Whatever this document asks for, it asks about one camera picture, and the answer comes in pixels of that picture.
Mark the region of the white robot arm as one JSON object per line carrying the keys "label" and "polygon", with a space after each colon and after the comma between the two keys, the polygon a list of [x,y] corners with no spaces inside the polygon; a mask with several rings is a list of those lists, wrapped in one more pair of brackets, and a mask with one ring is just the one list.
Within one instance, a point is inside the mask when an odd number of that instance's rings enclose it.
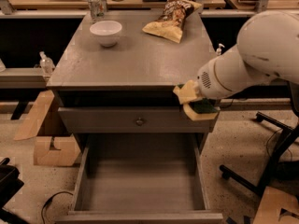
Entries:
{"label": "white robot arm", "polygon": [[196,111],[194,104],[227,98],[276,78],[299,83],[299,16],[267,10],[247,20],[231,49],[200,67],[195,80],[176,86],[173,93],[190,120],[213,119],[216,111]]}

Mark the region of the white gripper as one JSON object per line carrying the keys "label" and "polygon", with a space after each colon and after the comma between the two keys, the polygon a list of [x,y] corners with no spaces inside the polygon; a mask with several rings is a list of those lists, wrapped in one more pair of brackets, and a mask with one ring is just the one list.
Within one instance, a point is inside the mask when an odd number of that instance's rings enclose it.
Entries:
{"label": "white gripper", "polygon": [[215,119],[219,113],[196,113],[189,105],[203,97],[222,99],[244,89],[265,82],[265,74],[247,65],[236,46],[210,60],[197,73],[197,80],[189,80],[176,86],[173,93],[183,106],[186,116],[192,121]]}

